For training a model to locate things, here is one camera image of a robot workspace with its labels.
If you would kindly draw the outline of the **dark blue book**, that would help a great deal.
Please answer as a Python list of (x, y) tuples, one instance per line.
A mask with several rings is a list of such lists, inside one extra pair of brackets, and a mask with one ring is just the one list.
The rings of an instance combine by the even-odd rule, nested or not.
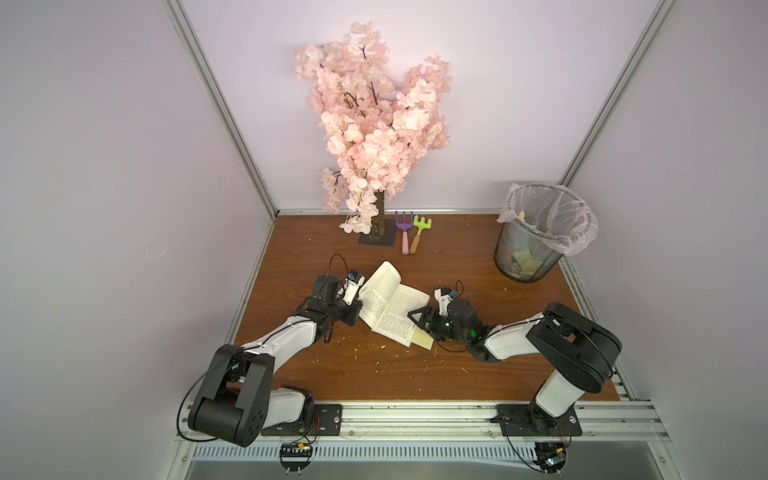
[(360, 318), (373, 332), (410, 347), (418, 326), (407, 318), (407, 313), (427, 306), (429, 295), (402, 284), (401, 280), (398, 270), (384, 261), (360, 290)]

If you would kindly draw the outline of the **yellow sticky note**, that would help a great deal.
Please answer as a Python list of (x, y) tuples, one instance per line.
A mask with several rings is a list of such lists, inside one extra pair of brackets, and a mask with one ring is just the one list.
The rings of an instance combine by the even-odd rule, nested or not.
[(434, 339), (428, 333), (416, 328), (411, 336), (411, 344), (426, 350), (431, 350), (434, 344)]

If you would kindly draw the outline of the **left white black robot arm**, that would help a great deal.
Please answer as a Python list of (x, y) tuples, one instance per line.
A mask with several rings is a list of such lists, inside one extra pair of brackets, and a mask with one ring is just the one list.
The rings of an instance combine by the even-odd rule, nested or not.
[(302, 350), (328, 343), (337, 321), (352, 326), (362, 310), (365, 277), (352, 271), (343, 280), (320, 275), (312, 294), (286, 321), (263, 337), (219, 347), (207, 370), (189, 388), (176, 415), (177, 435), (189, 442), (222, 440), (241, 447), (264, 433), (297, 435), (309, 444), (324, 428), (311, 392), (272, 387), (274, 374)]

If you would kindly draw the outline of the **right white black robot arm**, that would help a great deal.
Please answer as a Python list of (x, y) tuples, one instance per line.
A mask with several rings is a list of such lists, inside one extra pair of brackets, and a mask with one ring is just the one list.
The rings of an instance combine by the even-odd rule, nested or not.
[(437, 341), (453, 340), (483, 363), (540, 354), (554, 368), (529, 404), (532, 415), (558, 419), (584, 394), (596, 394), (613, 375), (621, 353), (619, 338), (580, 313), (550, 303), (532, 318), (489, 326), (463, 298), (440, 310), (431, 306), (408, 313), (408, 318)]

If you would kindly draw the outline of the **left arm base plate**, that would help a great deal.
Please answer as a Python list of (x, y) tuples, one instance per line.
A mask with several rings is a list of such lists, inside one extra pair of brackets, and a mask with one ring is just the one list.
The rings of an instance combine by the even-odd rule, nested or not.
[(261, 430), (261, 436), (339, 436), (343, 406), (341, 404), (309, 402), (297, 420), (282, 422)]

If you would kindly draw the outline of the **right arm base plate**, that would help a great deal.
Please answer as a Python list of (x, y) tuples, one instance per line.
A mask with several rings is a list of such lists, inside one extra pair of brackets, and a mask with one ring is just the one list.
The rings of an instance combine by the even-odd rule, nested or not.
[(498, 424), (505, 436), (521, 437), (579, 437), (583, 430), (573, 406), (563, 415), (553, 417), (535, 403), (499, 404), (490, 420)]

